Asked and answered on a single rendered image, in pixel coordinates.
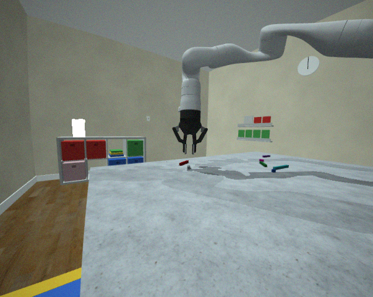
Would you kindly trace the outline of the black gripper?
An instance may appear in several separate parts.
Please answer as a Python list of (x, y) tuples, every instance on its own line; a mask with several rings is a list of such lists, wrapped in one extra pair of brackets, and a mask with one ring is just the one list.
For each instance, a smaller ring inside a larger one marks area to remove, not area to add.
[[(179, 128), (184, 133), (183, 140), (180, 138), (178, 132)], [(201, 135), (198, 140), (196, 140), (196, 133), (201, 129)], [(180, 111), (180, 122), (179, 125), (173, 127), (173, 132), (178, 140), (183, 144), (183, 152), (186, 154), (187, 151), (187, 135), (192, 135), (192, 154), (196, 153), (196, 144), (201, 143), (208, 129), (204, 128), (200, 123), (200, 111), (199, 110), (181, 110)], [(194, 135), (194, 136), (193, 136)]]

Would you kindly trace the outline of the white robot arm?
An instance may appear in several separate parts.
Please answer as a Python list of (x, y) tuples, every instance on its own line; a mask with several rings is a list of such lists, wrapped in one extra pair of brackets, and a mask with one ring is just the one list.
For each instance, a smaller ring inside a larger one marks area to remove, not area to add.
[(340, 20), (309, 24), (273, 24), (260, 31), (259, 49), (251, 53), (228, 43), (193, 47), (182, 56), (181, 110), (199, 110), (200, 68), (270, 61), (282, 57), (287, 36), (297, 37), (320, 54), (338, 58), (373, 59), (373, 19)]

